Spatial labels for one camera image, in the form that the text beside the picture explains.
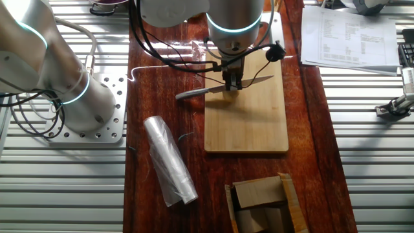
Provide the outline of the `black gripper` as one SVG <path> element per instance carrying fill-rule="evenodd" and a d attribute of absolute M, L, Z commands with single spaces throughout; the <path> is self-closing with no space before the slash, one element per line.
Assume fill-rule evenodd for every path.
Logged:
<path fill-rule="evenodd" d="M 233 63 L 230 63 L 230 58 L 221 60 L 223 80 L 225 82 L 226 90 L 238 91 L 243 88 L 242 78 L 244 71 L 245 59 L 241 58 Z"/>

